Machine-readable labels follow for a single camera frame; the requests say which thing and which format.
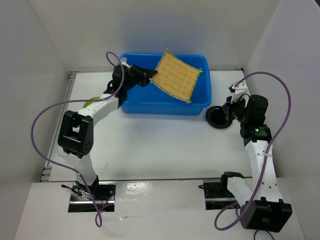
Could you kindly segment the black round bowl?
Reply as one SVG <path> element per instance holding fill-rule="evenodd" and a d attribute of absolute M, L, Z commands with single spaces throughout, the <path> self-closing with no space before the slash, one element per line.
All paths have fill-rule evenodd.
<path fill-rule="evenodd" d="M 226 113 L 223 106 L 211 106 L 206 110 L 205 119 L 209 125 L 215 129 L 223 130 L 231 126 L 234 117 L 231 115 L 231 120 L 226 120 Z"/>

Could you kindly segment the woven bamboo placemat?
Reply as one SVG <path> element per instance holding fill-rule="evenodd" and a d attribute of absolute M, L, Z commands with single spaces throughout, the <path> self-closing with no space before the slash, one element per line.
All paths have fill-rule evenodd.
<path fill-rule="evenodd" d="M 191 103 L 202 69 L 195 68 L 173 55 L 167 48 L 158 62 L 151 82 L 169 96 Z"/>

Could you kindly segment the green round plate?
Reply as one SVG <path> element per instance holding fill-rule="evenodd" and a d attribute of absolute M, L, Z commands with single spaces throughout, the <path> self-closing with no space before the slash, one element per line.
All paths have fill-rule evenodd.
<path fill-rule="evenodd" d="M 86 102 L 83 104 L 83 107 L 82 107 L 82 108 L 84 109 L 84 108 L 88 107 L 89 105 L 91 105 L 92 103 L 94 103 L 95 100 L 99 100 L 99 99 L 100 99 L 99 96 L 95 96 L 95 97 L 90 98 L 89 101 L 86 101 Z"/>

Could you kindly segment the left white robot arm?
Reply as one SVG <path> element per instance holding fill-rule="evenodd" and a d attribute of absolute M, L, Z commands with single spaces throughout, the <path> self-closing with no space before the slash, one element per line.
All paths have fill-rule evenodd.
<path fill-rule="evenodd" d="M 94 200 L 100 193 L 99 177 L 94 171 L 90 152 L 94 145 L 94 127 L 108 114 L 116 111 L 127 99 L 127 92 L 136 85 L 145 87 L 158 73 L 137 65 L 117 65 L 112 80 L 102 96 L 78 111 L 64 113 L 58 135 L 72 168 L 76 170 L 76 184 L 88 200 Z"/>

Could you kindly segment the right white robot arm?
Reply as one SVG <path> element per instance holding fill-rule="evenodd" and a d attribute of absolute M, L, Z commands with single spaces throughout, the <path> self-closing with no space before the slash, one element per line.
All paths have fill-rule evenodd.
<path fill-rule="evenodd" d="M 240 123 L 240 136 L 249 157 L 252 173 L 251 189 L 241 173 L 226 171 L 221 176 L 220 193 L 233 195 L 240 207 L 237 221 L 247 230 L 278 233 L 291 217 L 293 210 L 281 194 L 273 163 L 273 137 L 265 124 L 268 100 L 251 95 L 226 99 L 223 109 L 228 120 Z"/>

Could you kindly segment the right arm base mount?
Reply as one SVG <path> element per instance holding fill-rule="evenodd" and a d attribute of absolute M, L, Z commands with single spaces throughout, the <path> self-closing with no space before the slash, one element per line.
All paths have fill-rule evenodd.
<path fill-rule="evenodd" d="M 203 190 L 206 210 L 222 210 L 233 203 L 243 208 L 253 191 L 244 177 L 222 175 L 222 179 L 204 179 L 198 186 Z"/>

